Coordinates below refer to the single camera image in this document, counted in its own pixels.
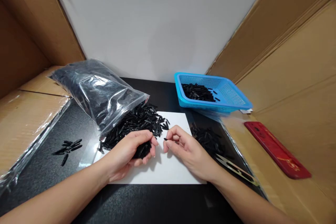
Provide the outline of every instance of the blue plastic basket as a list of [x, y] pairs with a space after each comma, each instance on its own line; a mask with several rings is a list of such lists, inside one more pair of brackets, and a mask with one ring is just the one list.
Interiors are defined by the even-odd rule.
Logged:
[[[246, 96], [236, 87], [236, 85], [227, 78], [198, 75], [191, 73], [177, 72], [175, 74], [175, 85], [177, 90], [178, 102], [181, 107], [189, 107], [193, 109], [212, 110], [217, 112], [231, 113], [239, 109], [248, 110], [253, 107], [252, 103]], [[200, 101], [186, 97], [181, 84], [199, 84], [207, 88], [212, 88], [213, 97], [217, 97], [219, 101]]]

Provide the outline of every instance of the finger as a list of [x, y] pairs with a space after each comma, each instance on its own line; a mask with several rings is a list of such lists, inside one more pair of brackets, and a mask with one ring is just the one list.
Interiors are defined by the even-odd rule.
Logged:
[[151, 157], [152, 155], [150, 153], [146, 157], [144, 157], [142, 160], [143, 164], [147, 164]]
[[154, 146], [154, 144], [150, 144], [151, 145], [151, 150], [150, 150], [150, 154], [153, 156], [153, 157], [155, 157], [155, 146]]
[[158, 146], [158, 145], [159, 145], [158, 140], [155, 138], [155, 136], [152, 137], [152, 139], [150, 140], [150, 142], [151, 142], [152, 144], [154, 144], [155, 146]]
[[180, 126], [175, 125], [174, 127], [170, 128], [167, 132], [167, 139], [173, 139], [173, 136], [177, 135], [179, 136], [179, 140], [182, 143], [186, 143], [186, 141], [188, 141], [188, 139], [192, 136], [189, 135], [187, 132], [185, 132]]
[[132, 166], [139, 166], [142, 164], [142, 159], [132, 159], [131, 161], [128, 162]]
[[182, 158], [184, 150], [180, 145], [176, 144], [172, 140], [167, 140], [166, 145], [175, 154], [175, 156]]
[[132, 132], [128, 133], [126, 136], [134, 138], [134, 137], [138, 137], [142, 134], [148, 134], [149, 132], [150, 131], [148, 129], [144, 129], [144, 130], [141, 130], [141, 131], [132, 131]]
[[167, 153], [169, 150], [168, 146], [167, 146], [167, 141], [164, 140], [163, 141], [163, 153]]
[[136, 141], [137, 145], [140, 145], [142, 143], [145, 143], [151, 140], [152, 138], [153, 138], [153, 133], [147, 130], [146, 133], [136, 136], [135, 138], [133, 138], [133, 140]]
[[179, 141], [180, 137], [178, 135], [173, 135], [173, 138], [166, 137], [166, 139], [173, 140], [173, 141]]

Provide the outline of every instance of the pile of black plastic pieces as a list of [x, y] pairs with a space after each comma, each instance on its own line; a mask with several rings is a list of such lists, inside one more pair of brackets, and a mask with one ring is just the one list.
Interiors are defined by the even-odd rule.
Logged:
[[209, 91], [211, 89], [208, 89], [203, 85], [198, 85], [197, 83], [182, 84], [182, 89], [186, 97], [188, 97], [189, 99], [202, 100], [206, 102], [216, 102], [211, 91]]
[[[103, 149], [108, 151], [113, 149], [131, 131], [149, 130], [155, 137], [159, 137], [162, 129], [169, 130], [168, 124], [168, 120], [157, 114], [156, 106], [143, 102], [129, 111], [113, 130], [107, 134], [105, 141], [100, 142], [98, 150], [104, 153]], [[150, 149], [150, 141], [141, 144], [133, 158], [144, 158]]]
[[215, 156], [216, 154], [224, 156], [225, 146], [219, 141], [219, 139], [222, 138], [220, 135], [213, 132], [211, 128], [198, 128], [194, 123], [190, 129], [193, 137], [202, 145], [210, 156]]
[[66, 153], [61, 164], [61, 166], [64, 166], [65, 162], [68, 160], [69, 153], [82, 147], [82, 145], [80, 144], [81, 141], [82, 141], [81, 139], [78, 139], [75, 142], [63, 141], [62, 144], [63, 148], [54, 152], [52, 155], [64, 155]]

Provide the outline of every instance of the white paper sheet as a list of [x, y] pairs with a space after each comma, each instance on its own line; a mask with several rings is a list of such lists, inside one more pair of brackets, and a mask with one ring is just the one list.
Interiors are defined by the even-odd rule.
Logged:
[[[167, 118], [170, 127], [179, 125], [187, 133], [191, 134], [187, 117], [184, 113], [157, 112]], [[205, 181], [194, 177], [171, 151], [163, 153], [163, 141], [167, 131], [163, 130], [161, 137], [157, 138], [159, 146], [156, 147], [156, 155], [152, 157], [146, 165], [133, 168], [122, 180], [113, 182], [114, 184], [206, 184]], [[101, 159], [105, 154], [97, 152], [94, 162]]]

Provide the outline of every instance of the clear plastic bag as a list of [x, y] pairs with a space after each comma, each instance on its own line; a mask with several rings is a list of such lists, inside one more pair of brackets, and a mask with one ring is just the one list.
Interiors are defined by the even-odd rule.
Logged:
[[88, 59], [54, 71], [56, 81], [98, 125], [100, 136], [113, 129], [129, 110], [149, 95], [133, 89], [96, 59]]

